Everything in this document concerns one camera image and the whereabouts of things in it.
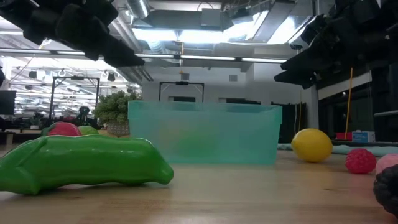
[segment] pea pod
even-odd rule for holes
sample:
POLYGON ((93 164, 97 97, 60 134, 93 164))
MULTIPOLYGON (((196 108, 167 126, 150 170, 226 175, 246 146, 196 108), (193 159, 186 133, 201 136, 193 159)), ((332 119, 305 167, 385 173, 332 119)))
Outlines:
POLYGON ((145 139, 44 136, 0 160, 0 191, 36 195, 68 184, 168 184, 173 169, 145 139))

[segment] red raspberry toy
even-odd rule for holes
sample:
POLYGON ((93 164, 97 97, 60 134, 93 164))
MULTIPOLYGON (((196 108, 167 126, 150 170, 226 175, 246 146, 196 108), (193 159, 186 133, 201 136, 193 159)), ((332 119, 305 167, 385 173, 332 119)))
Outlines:
POLYGON ((346 167, 353 174, 367 174, 376 167, 376 157, 366 149, 353 149, 346 157, 346 167))

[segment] pink ball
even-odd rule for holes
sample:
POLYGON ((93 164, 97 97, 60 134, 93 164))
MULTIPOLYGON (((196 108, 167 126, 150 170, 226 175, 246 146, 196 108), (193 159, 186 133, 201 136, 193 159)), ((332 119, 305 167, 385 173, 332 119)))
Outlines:
POLYGON ((398 164, 398 154, 387 154, 381 157, 376 164, 376 175, 385 168, 398 164))

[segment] teal plastic bin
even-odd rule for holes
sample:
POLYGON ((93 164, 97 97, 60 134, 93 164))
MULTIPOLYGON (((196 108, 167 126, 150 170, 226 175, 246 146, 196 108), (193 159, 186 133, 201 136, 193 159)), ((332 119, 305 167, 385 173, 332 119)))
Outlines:
POLYGON ((130 101, 129 122, 171 163, 273 164, 282 107, 130 101))

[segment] green plant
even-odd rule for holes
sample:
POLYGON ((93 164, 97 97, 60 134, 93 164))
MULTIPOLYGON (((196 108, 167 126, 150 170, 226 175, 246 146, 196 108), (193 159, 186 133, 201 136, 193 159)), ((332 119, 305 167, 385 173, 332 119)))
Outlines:
POLYGON ((99 103, 93 113, 95 118, 100 119, 101 123, 108 121, 125 122, 127 121, 129 101, 141 99, 141 95, 136 91, 132 93, 119 91, 112 95, 99 96, 99 103))
POLYGON ((41 126, 44 115, 35 112, 33 117, 30 118, 30 125, 41 126))

